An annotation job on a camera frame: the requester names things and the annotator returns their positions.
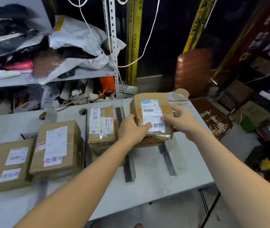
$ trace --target hand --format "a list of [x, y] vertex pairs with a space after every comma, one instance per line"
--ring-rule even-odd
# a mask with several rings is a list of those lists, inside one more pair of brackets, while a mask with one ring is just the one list
[[122, 120], [120, 128], [118, 129], [118, 140], [128, 142], [132, 147], [142, 141], [152, 125], [148, 122], [144, 126], [138, 127], [134, 118], [135, 115], [130, 114], [127, 118]]
[[171, 109], [177, 112], [173, 112], [175, 117], [163, 115], [161, 116], [161, 119], [164, 122], [173, 125], [180, 132], [185, 133], [186, 137], [189, 140], [192, 140], [190, 136], [191, 132], [202, 128], [201, 125], [198, 124], [198, 122], [195, 120], [195, 118], [188, 109], [185, 109], [179, 105], [172, 105]]

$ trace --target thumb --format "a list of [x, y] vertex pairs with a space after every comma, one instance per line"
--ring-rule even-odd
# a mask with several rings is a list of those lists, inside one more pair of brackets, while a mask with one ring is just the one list
[[151, 128], [152, 123], [151, 122], [147, 122], [144, 126], [142, 126], [142, 130], [144, 130], [145, 132], [147, 132], [149, 130], [149, 128]]
[[176, 123], [176, 118], [175, 117], [162, 115], [160, 119], [163, 120], [164, 122], [167, 122], [167, 123], [175, 126], [175, 123]]

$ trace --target floor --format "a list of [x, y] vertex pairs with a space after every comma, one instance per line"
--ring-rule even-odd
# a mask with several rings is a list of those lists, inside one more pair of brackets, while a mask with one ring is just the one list
[[[222, 112], [228, 112], [211, 102]], [[256, 134], [247, 134], [242, 128], [233, 123], [232, 130], [220, 141], [242, 162], [245, 161], [253, 147], [260, 143]], [[205, 199], [210, 209], [218, 189], [212, 185], [203, 189]], [[182, 192], [151, 204], [143, 204], [125, 211], [108, 215], [96, 222], [93, 227], [101, 228], [133, 228], [141, 223], [145, 228], [199, 228], [206, 216], [202, 199], [198, 190]], [[205, 228], [239, 228], [232, 212], [228, 209], [223, 197], [220, 197]]]

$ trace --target chair backrest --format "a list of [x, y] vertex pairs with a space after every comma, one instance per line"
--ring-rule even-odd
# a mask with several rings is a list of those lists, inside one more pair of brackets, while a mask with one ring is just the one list
[[193, 49], [178, 56], [174, 88], [186, 89], [191, 97], [206, 95], [211, 76], [212, 54], [208, 49]]

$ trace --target person's left hand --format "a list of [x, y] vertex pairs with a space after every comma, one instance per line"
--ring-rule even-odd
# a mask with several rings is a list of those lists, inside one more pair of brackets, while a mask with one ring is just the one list
[[141, 142], [146, 132], [151, 127], [151, 123], [148, 122], [142, 127], [138, 127], [134, 121], [135, 115], [130, 114], [128, 117], [122, 120], [120, 128], [118, 129], [118, 140], [130, 143], [131, 146]]

